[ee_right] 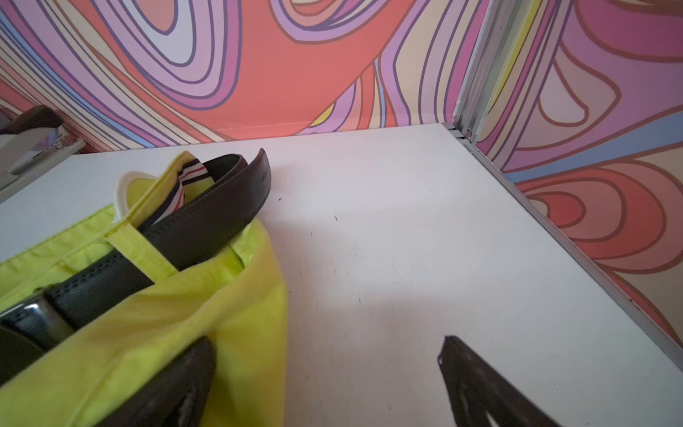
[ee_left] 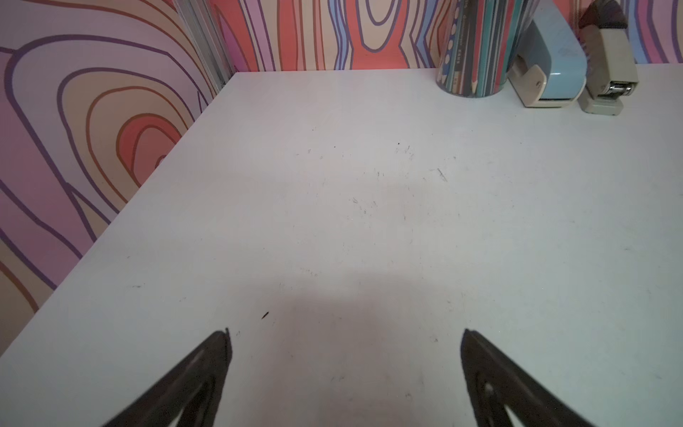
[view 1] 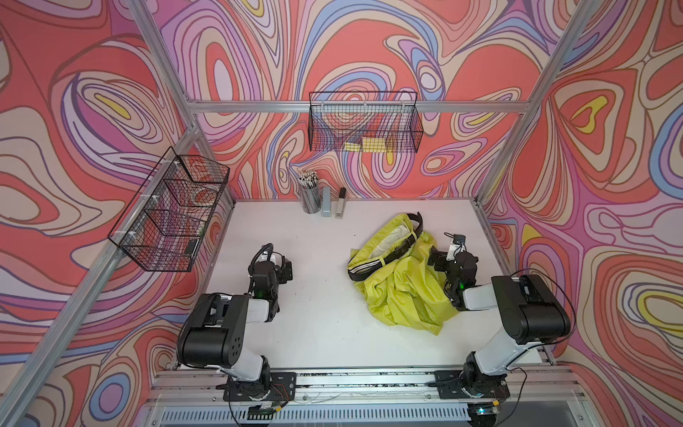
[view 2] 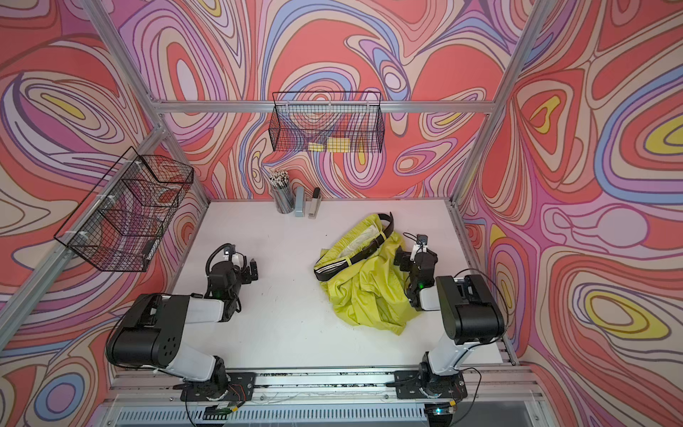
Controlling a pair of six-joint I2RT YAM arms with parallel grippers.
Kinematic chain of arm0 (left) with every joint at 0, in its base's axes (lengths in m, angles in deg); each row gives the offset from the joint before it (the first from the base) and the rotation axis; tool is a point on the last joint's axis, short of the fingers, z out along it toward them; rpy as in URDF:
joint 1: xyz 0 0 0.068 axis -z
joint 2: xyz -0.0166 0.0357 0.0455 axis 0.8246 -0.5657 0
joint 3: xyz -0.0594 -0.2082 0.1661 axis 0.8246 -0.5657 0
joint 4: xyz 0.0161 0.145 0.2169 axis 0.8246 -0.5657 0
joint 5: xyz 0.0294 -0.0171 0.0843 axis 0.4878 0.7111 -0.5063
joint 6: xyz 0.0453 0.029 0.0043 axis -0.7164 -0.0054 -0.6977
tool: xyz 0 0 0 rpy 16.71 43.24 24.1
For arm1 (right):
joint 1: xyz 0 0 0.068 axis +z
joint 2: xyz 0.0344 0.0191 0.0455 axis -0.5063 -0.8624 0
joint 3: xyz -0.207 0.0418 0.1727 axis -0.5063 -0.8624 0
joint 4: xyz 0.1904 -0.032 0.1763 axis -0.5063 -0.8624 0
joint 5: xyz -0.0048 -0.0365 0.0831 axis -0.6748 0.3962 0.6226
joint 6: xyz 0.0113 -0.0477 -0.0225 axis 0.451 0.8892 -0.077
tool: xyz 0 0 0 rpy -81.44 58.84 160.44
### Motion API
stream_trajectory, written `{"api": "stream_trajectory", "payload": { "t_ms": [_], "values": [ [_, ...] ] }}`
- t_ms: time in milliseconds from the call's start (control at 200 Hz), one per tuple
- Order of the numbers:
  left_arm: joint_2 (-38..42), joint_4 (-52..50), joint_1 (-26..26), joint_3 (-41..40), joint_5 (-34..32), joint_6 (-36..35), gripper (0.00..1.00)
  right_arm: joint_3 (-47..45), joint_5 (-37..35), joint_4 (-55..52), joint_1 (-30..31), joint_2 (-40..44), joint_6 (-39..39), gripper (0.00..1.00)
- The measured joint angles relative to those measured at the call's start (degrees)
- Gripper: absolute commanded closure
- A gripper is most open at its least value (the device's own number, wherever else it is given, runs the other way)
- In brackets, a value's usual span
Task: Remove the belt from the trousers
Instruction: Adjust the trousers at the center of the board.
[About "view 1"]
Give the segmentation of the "neon yellow trousers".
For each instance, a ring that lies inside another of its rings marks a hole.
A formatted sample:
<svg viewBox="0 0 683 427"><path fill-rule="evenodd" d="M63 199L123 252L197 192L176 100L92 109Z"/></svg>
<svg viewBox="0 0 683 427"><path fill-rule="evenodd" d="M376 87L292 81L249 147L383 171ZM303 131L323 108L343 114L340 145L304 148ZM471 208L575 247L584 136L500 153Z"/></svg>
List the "neon yellow trousers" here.
<svg viewBox="0 0 683 427"><path fill-rule="evenodd" d="M412 250L377 270L369 279L353 282L368 311L389 327L409 327L436 336L458 314L444 293L446 274L428 265L437 242L423 230Z"/></svg>

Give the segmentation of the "black leather belt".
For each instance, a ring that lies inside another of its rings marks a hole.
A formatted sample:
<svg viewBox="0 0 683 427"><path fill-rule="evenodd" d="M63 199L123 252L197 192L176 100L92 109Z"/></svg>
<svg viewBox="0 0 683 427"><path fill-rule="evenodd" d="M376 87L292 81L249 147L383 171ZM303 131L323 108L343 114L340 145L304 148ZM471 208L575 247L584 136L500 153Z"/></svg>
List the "black leather belt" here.
<svg viewBox="0 0 683 427"><path fill-rule="evenodd" d="M347 274L353 282L369 279L377 270L408 254L423 233L421 213L401 213L384 224L351 255Z"/></svg>

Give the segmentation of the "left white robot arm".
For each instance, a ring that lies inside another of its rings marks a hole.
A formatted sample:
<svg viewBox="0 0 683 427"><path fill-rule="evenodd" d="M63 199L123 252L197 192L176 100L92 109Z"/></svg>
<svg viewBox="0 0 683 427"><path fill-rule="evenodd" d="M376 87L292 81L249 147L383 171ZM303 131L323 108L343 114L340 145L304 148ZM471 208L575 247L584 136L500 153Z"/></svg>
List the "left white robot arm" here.
<svg viewBox="0 0 683 427"><path fill-rule="evenodd" d="M270 363L247 349L249 324L272 322L280 312L279 288L293 279L292 263L272 243L263 245L247 267L244 294L199 297L179 334L176 357L188 368L216 368L239 383L268 384Z"/></svg>

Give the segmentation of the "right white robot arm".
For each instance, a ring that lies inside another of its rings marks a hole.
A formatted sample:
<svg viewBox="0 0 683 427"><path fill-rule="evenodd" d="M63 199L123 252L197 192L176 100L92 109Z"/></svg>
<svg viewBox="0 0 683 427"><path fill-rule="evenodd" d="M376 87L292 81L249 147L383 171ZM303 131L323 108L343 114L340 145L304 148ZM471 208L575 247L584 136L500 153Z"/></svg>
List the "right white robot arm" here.
<svg viewBox="0 0 683 427"><path fill-rule="evenodd" d="M529 350L571 334L569 315L537 274L494 276L488 284L479 285L478 257L435 248L428 265L446 274L444 293L457 311L497 311L500 315L501 328L466 359L461 373L466 383L503 379Z"/></svg>

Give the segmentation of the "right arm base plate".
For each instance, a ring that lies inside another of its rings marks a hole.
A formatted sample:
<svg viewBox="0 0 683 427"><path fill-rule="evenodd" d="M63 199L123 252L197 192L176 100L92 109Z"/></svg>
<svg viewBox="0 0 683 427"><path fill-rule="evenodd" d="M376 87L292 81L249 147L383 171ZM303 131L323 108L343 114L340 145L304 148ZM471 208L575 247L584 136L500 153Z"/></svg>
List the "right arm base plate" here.
<svg viewBox="0 0 683 427"><path fill-rule="evenodd" d="M439 370L434 376L426 385L436 388L441 400L505 401L510 398L505 375L467 376L462 370Z"/></svg>

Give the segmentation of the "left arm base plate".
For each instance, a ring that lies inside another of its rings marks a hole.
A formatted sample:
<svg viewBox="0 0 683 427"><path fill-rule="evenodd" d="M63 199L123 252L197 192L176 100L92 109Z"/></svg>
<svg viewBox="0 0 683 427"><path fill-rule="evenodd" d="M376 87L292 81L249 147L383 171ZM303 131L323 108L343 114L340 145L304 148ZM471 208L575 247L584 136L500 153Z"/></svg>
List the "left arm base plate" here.
<svg viewBox="0 0 683 427"><path fill-rule="evenodd" d="M295 399L297 374L276 372L264 374L254 382L229 379L223 387L226 402L290 402Z"/></svg>

